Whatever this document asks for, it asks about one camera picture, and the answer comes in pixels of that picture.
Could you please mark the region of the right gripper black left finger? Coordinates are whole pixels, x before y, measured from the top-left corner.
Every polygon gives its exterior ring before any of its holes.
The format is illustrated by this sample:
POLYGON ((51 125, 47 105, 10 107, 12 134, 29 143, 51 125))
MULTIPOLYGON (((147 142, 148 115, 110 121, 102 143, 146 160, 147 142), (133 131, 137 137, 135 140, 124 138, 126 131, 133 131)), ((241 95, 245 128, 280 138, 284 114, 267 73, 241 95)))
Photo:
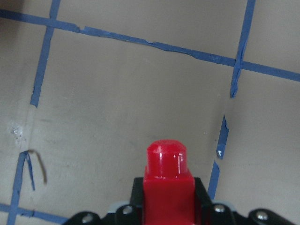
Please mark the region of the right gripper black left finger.
POLYGON ((140 209, 143 207, 143 177, 134 178, 130 204, 140 209))

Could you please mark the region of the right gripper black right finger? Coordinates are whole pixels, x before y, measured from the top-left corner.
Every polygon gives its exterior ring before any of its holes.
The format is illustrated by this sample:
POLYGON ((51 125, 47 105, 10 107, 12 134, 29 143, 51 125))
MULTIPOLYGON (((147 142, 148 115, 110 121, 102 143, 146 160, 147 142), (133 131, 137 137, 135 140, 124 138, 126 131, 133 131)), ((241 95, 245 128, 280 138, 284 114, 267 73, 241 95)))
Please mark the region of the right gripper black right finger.
POLYGON ((194 180, 195 180, 195 208, 204 209, 210 207, 212 205, 212 201, 201 179, 198 177, 194 177, 194 180))

